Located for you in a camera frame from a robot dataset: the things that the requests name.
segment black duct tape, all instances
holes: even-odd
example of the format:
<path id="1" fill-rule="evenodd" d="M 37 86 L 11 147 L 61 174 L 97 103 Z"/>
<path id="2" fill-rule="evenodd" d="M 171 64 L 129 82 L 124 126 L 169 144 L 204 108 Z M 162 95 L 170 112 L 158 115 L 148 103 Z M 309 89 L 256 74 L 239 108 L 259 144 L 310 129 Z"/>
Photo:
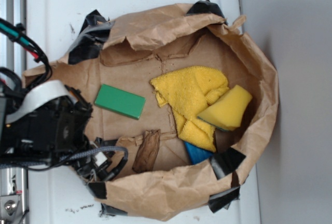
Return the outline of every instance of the black duct tape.
<path id="1" fill-rule="evenodd" d="M 115 207 L 108 206 L 104 203 L 102 203 L 102 215 L 123 215 L 123 216 L 128 216 L 128 213 L 126 211 L 117 209 Z"/>
<path id="2" fill-rule="evenodd" d="M 210 163 L 217 179 L 222 179 L 232 173 L 232 188 L 224 192 L 210 196 L 208 205 L 210 210 L 215 213 L 218 210 L 228 208 L 233 200 L 239 199 L 240 185 L 236 169 L 245 159 L 245 155 L 239 151 L 228 148 L 224 153 L 213 154 Z"/>
<path id="3" fill-rule="evenodd" d="M 218 180 L 233 173 L 244 159 L 245 155 L 233 148 L 228 148 L 224 153 L 213 154 L 209 158 Z"/>
<path id="4" fill-rule="evenodd" d="M 106 199 L 106 185 L 104 182 L 100 183 L 89 183 L 88 189 L 90 193 L 99 199 Z"/>
<path id="5" fill-rule="evenodd" d="M 109 32 L 114 25 L 107 22 L 97 10 L 89 13 L 83 23 L 81 31 L 69 47 L 69 64 L 97 58 L 104 43 L 109 37 Z"/>
<path id="6" fill-rule="evenodd" d="M 240 196 L 240 186 L 230 188 L 229 190 L 210 196 L 210 199 L 207 204 L 209 205 L 210 210 L 213 213 L 215 213 L 218 210 L 222 209 L 223 207 L 228 208 L 229 204 L 233 200 L 239 199 L 239 196 Z"/>
<path id="7" fill-rule="evenodd" d="M 210 0 L 199 0 L 188 10 L 186 16 L 202 13 L 213 13 L 225 18 L 220 7 L 216 3 L 211 3 Z"/>

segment dark stain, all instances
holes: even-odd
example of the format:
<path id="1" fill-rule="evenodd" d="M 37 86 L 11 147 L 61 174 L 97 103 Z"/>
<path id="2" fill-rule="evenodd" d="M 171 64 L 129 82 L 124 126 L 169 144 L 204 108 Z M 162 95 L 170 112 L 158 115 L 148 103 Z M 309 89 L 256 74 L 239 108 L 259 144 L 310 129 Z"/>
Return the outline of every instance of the dark stain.
<path id="1" fill-rule="evenodd" d="M 71 209 L 71 208 L 66 208 L 66 212 L 72 212 L 72 213 L 76 213 L 75 210 Z"/>
<path id="2" fill-rule="evenodd" d="M 94 205 L 94 204 L 85 205 L 85 206 L 82 206 L 81 209 L 88 208 L 88 207 L 93 207 L 93 205 Z"/>
<path id="3" fill-rule="evenodd" d="M 72 32 L 72 34 L 74 34 L 74 33 L 75 33 L 75 30 L 74 30 L 74 28 L 73 28 L 72 24 L 71 24 L 71 23 L 69 23 L 69 26 L 71 27 L 71 32 Z"/>

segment yellow sponge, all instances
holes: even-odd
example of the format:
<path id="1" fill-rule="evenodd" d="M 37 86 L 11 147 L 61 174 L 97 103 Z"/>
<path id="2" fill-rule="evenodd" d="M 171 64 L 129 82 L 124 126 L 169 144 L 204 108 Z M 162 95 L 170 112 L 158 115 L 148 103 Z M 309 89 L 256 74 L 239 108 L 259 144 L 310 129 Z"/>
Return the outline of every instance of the yellow sponge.
<path id="1" fill-rule="evenodd" d="M 241 125 L 244 111 L 252 98 L 248 91 L 236 85 L 197 117 L 217 128 L 233 131 Z"/>

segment gray wall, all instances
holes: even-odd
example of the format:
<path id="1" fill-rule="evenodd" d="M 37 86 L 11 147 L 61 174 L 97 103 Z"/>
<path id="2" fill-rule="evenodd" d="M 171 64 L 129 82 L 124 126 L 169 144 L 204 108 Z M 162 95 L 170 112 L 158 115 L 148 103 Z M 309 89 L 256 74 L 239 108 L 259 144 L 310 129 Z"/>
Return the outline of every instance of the gray wall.
<path id="1" fill-rule="evenodd" d="M 279 119 L 257 164 L 262 224 L 332 222 L 332 0 L 240 0 L 279 72 Z"/>

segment screw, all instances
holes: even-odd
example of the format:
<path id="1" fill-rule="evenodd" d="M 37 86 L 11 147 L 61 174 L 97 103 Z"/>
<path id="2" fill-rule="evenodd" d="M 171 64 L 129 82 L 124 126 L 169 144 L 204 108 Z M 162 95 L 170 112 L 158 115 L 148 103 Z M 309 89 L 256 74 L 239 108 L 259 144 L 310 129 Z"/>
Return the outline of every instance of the screw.
<path id="1" fill-rule="evenodd" d="M 14 201 L 9 200 L 5 203 L 5 210 L 9 213 L 15 212 L 17 205 Z"/>

